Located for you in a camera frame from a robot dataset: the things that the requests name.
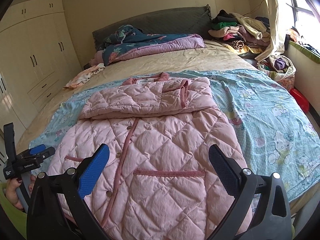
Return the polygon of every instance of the quilted fabric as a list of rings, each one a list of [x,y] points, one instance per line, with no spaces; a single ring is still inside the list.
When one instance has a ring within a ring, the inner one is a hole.
[[[48,174],[78,166],[107,144],[109,162],[84,199],[112,238],[206,239],[212,233],[234,199],[208,149],[217,144],[241,167],[246,163],[233,128],[212,100],[208,78],[105,89],[89,98],[80,118],[86,119],[66,133]],[[250,220],[251,209],[239,233]]]
[[[122,25],[130,24],[144,34],[199,34],[203,39],[211,40],[210,6],[172,8],[134,16],[92,32],[95,48],[98,51],[103,40]]]

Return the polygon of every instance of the hand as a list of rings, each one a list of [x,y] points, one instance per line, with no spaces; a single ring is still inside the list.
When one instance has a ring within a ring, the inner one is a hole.
[[[28,189],[31,194],[33,190],[33,186],[35,185],[36,177],[31,175],[30,180],[31,180],[31,184],[28,186]],[[16,189],[20,187],[21,183],[22,183],[21,178],[8,179],[5,196],[14,207],[23,211],[23,206],[20,200],[18,199],[18,196],[16,193]]]

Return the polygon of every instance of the blue gripper pad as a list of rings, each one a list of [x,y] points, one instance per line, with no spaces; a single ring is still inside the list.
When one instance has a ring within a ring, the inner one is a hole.
[[[30,155],[35,155],[35,154],[38,154],[39,152],[42,152],[45,150],[45,145],[44,144],[41,144],[37,147],[34,147],[32,149],[30,149]]]
[[[110,150],[108,145],[101,144],[98,150],[94,153],[93,160],[84,170],[79,178],[78,193],[81,199],[90,195],[97,180],[99,179],[104,167],[107,165],[110,157]]]
[[[240,186],[236,172],[241,171],[240,166],[234,159],[227,158],[216,144],[209,148],[209,160],[228,195],[236,198]]]

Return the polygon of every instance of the quilted headboard cover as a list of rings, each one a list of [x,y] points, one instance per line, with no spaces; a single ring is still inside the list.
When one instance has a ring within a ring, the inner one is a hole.
[[[199,34],[211,40],[208,30],[212,22],[210,6],[186,7],[160,10],[134,16],[92,33],[95,48],[98,50],[104,38],[115,33],[122,25],[130,24],[145,34]]]

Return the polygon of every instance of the light blue blanket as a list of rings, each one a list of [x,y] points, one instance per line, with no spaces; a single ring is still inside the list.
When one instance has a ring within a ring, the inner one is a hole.
[[[183,71],[172,77],[206,76],[213,99],[236,131],[247,165],[255,174],[282,176],[289,201],[320,179],[320,140],[308,118],[283,87],[258,70]],[[57,148],[92,93],[124,80],[85,90],[61,103],[47,129],[30,143]],[[46,171],[50,160],[41,170]]]

